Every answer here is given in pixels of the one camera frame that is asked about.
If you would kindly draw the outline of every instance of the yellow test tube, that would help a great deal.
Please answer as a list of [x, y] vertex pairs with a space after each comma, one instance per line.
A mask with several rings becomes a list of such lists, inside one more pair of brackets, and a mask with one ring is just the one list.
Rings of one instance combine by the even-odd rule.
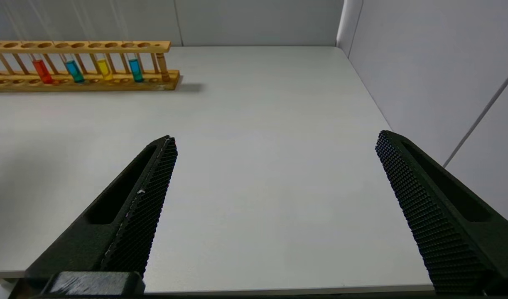
[[110, 70], [110, 66], [108, 66], [108, 61], [106, 61], [106, 57], [104, 54], [100, 55], [97, 60], [98, 69], [102, 74], [102, 78], [106, 81], [113, 80], [113, 73]]

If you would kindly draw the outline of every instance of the white wall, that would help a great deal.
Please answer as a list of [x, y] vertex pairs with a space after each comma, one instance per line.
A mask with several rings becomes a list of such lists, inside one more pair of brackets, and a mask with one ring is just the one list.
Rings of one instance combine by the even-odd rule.
[[346, 57], [350, 55], [355, 30], [361, 15], [363, 0], [345, 0], [339, 32], [337, 32], [337, 47], [342, 49]]
[[508, 0], [364, 0], [349, 59], [392, 129], [444, 163], [508, 76]]
[[[173, 45], [181, 45], [173, 0], [115, 0], [129, 28], [128, 38], [136, 40], [171, 40]], [[33, 12], [28, 0], [0, 0], [0, 39], [18, 39], [7, 15], [3, 3], [7, 2], [20, 16], [24, 26], [20, 26], [21, 35], [29, 40], [49, 40], [38, 17]], [[91, 19], [91, 32], [85, 34], [74, 8], [69, 1], [32, 0], [38, 9], [45, 8], [53, 28], [50, 35], [53, 39], [64, 40], [122, 40], [121, 30], [113, 17], [112, 8], [107, 0], [76, 0], [86, 7], [86, 14]]]
[[334, 46], [343, 0], [178, 0], [185, 46]]
[[508, 220], [508, 87], [446, 169]]
[[[343, 0], [115, 0], [128, 25], [128, 39], [171, 40], [172, 45], [334, 46]], [[2, 4], [15, 7], [24, 39], [51, 37], [28, 0], [0, 0], [0, 39], [18, 39]], [[51, 18], [53, 39], [122, 40], [107, 0], [76, 0], [86, 7], [93, 30], [82, 29], [73, 6], [62, 0], [41, 3]]]

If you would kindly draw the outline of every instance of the textured grip pad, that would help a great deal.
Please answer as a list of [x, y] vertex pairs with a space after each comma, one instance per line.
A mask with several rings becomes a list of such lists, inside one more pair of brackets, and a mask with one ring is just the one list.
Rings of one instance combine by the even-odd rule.
[[376, 152], [438, 294], [508, 294], [508, 221], [407, 138]]

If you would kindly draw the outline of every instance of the rack hole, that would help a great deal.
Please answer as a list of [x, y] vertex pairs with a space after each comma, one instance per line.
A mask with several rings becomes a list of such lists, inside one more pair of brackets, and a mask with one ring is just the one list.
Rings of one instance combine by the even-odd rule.
[[17, 45], [18, 45], [17, 42], [9, 42], [8, 44], [5, 44], [3, 47], [5, 47], [5, 48], [12, 48], [12, 47], [15, 47]]

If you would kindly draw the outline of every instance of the yellow liquid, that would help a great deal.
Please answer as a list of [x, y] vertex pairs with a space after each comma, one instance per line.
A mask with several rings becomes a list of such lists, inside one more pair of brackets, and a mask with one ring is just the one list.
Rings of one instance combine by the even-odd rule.
[[106, 62], [106, 59], [100, 59], [97, 61], [97, 64], [98, 68], [101, 70], [102, 78], [104, 78], [104, 80], [113, 80], [113, 74], [108, 67], [108, 62]]

